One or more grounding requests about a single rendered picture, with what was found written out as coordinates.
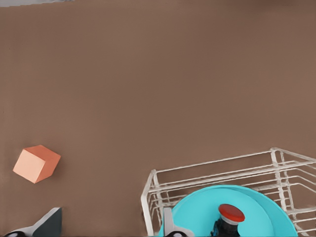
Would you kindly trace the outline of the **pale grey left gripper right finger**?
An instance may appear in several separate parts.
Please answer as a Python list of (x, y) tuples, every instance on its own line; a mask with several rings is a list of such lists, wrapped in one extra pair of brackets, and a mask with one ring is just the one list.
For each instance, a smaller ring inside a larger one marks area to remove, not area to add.
[(164, 237), (194, 237), (195, 234), (183, 227), (176, 226), (173, 221), (172, 209), (163, 208), (163, 236)]

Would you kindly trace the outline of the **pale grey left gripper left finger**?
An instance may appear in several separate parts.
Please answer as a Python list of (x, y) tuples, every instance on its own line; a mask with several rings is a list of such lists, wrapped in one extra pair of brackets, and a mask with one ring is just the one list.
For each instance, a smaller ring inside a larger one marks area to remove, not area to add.
[(60, 237), (62, 232), (62, 208), (52, 208), (40, 220), (29, 227), (13, 230), (5, 237)]

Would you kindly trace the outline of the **cyan plate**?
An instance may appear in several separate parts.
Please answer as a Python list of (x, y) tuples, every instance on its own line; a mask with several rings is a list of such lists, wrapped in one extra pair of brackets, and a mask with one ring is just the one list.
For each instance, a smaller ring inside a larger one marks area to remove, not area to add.
[(240, 237), (298, 237), (290, 218), (273, 200), (237, 185), (215, 185), (189, 194), (172, 208), (174, 224), (195, 237), (209, 236), (222, 204), (233, 205), (245, 215), (237, 226)]

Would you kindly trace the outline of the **orange cube block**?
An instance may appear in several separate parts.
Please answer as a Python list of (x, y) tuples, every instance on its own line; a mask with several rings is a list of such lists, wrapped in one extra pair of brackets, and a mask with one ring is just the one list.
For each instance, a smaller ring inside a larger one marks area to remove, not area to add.
[(13, 168), (13, 172), (32, 183), (50, 177), (61, 156), (43, 145), (24, 148)]

